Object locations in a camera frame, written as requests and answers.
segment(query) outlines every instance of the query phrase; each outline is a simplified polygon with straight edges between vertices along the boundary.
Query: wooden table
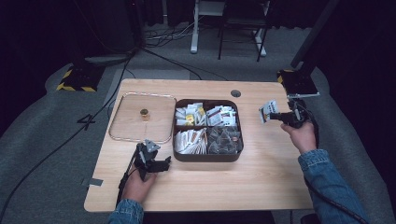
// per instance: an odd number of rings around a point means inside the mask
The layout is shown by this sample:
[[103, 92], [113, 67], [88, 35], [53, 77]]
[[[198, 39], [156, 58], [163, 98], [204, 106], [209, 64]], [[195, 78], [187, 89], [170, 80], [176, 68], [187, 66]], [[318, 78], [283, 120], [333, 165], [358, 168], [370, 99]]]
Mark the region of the wooden table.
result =
[[[238, 98], [232, 90], [241, 91]], [[290, 111], [283, 87], [275, 82], [124, 79], [117, 102], [129, 91], [170, 94], [181, 99], [230, 100], [236, 103], [244, 149], [234, 162], [183, 162], [174, 158], [172, 140], [156, 157], [172, 156], [169, 171], [159, 173], [144, 201], [145, 211], [216, 211], [310, 209], [312, 203], [297, 162], [298, 150], [280, 121], [262, 124], [259, 107], [275, 99], [280, 112]], [[109, 126], [114, 118], [114, 111]], [[108, 128], [96, 168], [99, 186], [90, 186], [85, 209], [113, 211], [118, 185], [136, 143], [113, 140]]]

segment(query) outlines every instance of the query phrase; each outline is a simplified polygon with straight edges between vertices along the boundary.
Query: chair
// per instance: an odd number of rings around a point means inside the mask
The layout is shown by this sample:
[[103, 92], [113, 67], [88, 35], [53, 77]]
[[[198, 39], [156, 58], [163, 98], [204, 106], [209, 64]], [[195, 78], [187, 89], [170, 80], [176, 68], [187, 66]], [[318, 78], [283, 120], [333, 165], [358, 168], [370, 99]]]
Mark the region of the chair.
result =
[[[267, 21], [264, 13], [263, 2], [257, 0], [226, 0], [223, 9], [223, 15], [221, 17], [221, 25], [219, 28], [219, 57], [221, 57], [221, 51], [223, 42], [234, 42], [234, 43], [246, 43], [237, 40], [225, 40], [224, 29], [236, 29], [236, 30], [255, 30], [253, 33], [254, 44], [260, 45], [259, 55], [257, 62], [260, 60], [264, 39], [267, 33]], [[260, 43], [258, 35], [261, 34], [260, 30], [263, 29], [263, 37]]]

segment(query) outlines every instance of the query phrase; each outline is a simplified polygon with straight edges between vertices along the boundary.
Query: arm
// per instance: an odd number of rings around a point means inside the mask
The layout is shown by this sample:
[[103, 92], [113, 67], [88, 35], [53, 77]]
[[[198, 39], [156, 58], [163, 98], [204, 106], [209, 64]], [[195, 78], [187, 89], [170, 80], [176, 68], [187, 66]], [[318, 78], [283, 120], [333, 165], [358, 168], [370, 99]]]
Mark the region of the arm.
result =
[[[281, 128], [290, 134], [292, 143], [301, 153], [298, 160], [307, 182], [322, 195], [368, 220], [358, 197], [340, 176], [327, 151], [316, 148], [314, 126], [306, 122], [300, 129], [285, 124]], [[320, 199], [315, 193], [310, 191], [310, 195], [322, 224], [359, 223], [344, 211]]]
[[155, 182], [157, 174], [152, 174], [146, 181], [142, 181], [139, 172], [135, 170], [129, 176], [120, 203], [116, 210], [110, 214], [108, 223], [143, 223], [142, 202], [149, 194], [149, 189]]

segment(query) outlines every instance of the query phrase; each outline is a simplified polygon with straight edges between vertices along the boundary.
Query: table leg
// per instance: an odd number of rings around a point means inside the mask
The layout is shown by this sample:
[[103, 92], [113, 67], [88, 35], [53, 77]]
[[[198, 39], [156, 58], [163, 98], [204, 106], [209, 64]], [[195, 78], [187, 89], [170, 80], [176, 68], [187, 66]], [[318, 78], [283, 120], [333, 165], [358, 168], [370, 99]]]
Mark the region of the table leg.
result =
[[194, 29], [192, 32], [191, 53], [197, 53], [198, 51], [198, 15], [199, 15], [199, 0], [195, 0]]
[[[262, 42], [262, 29], [258, 31], [258, 34], [256, 34], [255, 31], [252, 31], [252, 34], [255, 35], [254, 40], [256, 41], [257, 49], [260, 50], [260, 44]], [[265, 51], [265, 48], [262, 47], [262, 53], [261, 56], [265, 57], [267, 55], [267, 52]]]

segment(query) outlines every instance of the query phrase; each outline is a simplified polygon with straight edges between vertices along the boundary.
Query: gray floor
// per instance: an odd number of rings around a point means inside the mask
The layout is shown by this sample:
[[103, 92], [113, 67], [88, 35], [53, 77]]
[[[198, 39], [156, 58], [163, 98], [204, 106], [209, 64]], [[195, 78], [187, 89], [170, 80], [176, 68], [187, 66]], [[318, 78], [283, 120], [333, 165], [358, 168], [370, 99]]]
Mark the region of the gray floor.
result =
[[[158, 30], [162, 26], [149, 29]], [[309, 30], [270, 30], [266, 39], [267, 56], [258, 63], [253, 45], [226, 44], [219, 61], [217, 30], [204, 28], [197, 54], [190, 53], [191, 36], [174, 40], [153, 52], [185, 63], [204, 80], [276, 81], [276, 71], [290, 68], [290, 62]], [[0, 206], [18, 182], [55, 149], [20, 185], [11, 198], [3, 223], [106, 223], [108, 213], [89, 213], [83, 204], [87, 187], [83, 182], [92, 172], [108, 124], [107, 108], [89, 126], [59, 147], [80, 129], [77, 120], [95, 114], [103, 105], [114, 76], [122, 64], [109, 66], [98, 92], [56, 91], [70, 64], [49, 77], [47, 95], [28, 107], [0, 139]], [[128, 69], [166, 70], [185, 74], [186, 69], [146, 52], [139, 51]], [[199, 79], [194, 73], [190, 79]], [[312, 74], [320, 96], [306, 99], [320, 127], [320, 147], [328, 149], [340, 173], [356, 190], [371, 223], [396, 223], [386, 186], [371, 163], [355, 130], [329, 95], [325, 76]], [[294, 223], [312, 211], [294, 211]], [[277, 224], [290, 223], [289, 211], [273, 211]]]

